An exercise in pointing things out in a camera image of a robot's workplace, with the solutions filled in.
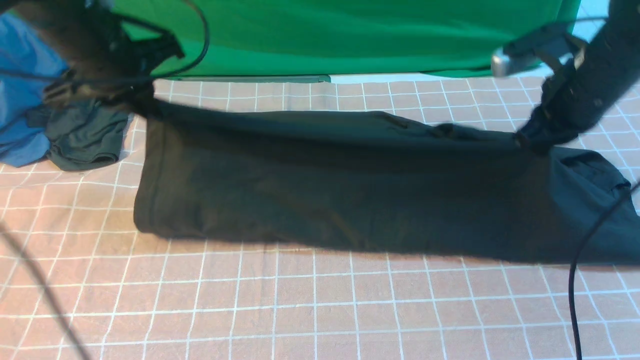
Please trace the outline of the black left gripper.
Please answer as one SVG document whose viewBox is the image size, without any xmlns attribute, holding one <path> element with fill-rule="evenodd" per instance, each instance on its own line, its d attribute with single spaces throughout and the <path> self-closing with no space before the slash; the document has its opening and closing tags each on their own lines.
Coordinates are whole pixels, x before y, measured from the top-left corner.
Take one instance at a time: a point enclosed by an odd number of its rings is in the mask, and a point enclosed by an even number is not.
<svg viewBox="0 0 640 360">
<path fill-rule="evenodd" d="M 109 106 L 139 104 L 153 97 L 151 72 L 168 59 L 185 57 L 174 35 L 114 42 L 105 54 L 72 64 L 45 87 L 44 104 L 58 108 L 89 100 Z"/>
</svg>

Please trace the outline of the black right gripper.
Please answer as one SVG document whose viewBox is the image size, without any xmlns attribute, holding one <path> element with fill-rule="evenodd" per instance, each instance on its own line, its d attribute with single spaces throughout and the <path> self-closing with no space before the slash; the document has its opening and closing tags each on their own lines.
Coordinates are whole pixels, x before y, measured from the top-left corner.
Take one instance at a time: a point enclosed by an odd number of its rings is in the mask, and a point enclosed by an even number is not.
<svg viewBox="0 0 640 360">
<path fill-rule="evenodd" d="M 580 118 L 587 103 L 575 62 L 568 60 L 542 82 L 541 100 L 515 133 L 516 143 L 524 150 L 546 154 L 553 146 L 573 141 L 586 130 Z"/>
</svg>

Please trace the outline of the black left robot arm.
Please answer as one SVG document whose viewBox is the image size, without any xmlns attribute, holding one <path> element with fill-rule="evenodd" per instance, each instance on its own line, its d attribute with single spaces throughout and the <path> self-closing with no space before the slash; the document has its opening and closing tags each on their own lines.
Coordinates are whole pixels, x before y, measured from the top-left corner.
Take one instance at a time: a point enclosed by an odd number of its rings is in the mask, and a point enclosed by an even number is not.
<svg viewBox="0 0 640 360">
<path fill-rule="evenodd" d="M 141 112 L 154 102 L 152 71 L 185 57 L 169 30 L 113 13 L 98 0 L 3 0 L 1 11 L 17 14 L 66 61 L 58 77 L 25 75 L 46 83 L 42 101 L 52 107 L 94 100 Z"/>
</svg>

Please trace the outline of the gray right robot arm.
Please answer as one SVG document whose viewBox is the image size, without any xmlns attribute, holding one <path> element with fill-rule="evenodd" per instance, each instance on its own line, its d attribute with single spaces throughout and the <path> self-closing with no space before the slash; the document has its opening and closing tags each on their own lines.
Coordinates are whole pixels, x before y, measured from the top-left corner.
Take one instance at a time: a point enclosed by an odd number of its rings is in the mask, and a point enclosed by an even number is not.
<svg viewBox="0 0 640 360">
<path fill-rule="evenodd" d="M 563 34 L 560 63 L 546 48 L 535 55 L 552 70 L 542 83 L 541 102 L 515 134 L 521 148 L 537 154 L 565 145 L 594 128 L 639 80 L 639 2 L 613 0 L 608 18 L 591 41 Z"/>
</svg>

